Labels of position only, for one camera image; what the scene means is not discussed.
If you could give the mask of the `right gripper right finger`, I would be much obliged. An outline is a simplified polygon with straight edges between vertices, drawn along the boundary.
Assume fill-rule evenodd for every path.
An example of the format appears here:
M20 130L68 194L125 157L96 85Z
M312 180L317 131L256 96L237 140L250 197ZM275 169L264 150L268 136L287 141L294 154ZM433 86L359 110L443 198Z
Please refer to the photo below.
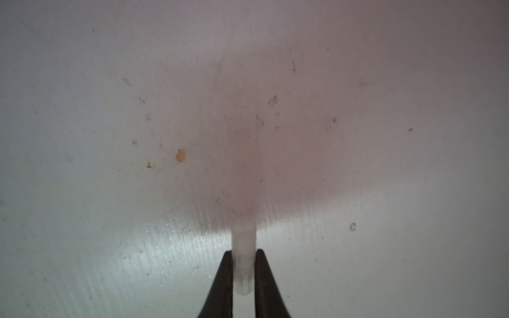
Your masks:
M254 270L255 317L291 318L262 249L256 251Z

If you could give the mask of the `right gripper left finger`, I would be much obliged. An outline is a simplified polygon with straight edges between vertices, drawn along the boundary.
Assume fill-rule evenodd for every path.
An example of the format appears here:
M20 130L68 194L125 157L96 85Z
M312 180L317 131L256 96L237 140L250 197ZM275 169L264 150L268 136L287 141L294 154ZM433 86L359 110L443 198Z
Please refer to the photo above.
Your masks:
M233 258L232 252L224 253L198 318L233 317Z

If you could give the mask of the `clear protective cap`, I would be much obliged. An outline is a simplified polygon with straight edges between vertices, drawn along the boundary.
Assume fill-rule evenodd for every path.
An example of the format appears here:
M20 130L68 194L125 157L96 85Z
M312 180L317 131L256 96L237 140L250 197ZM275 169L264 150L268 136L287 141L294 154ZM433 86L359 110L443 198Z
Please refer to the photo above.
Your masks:
M241 223L232 228L233 289L239 295L254 290L254 264L257 251L257 229L254 223Z

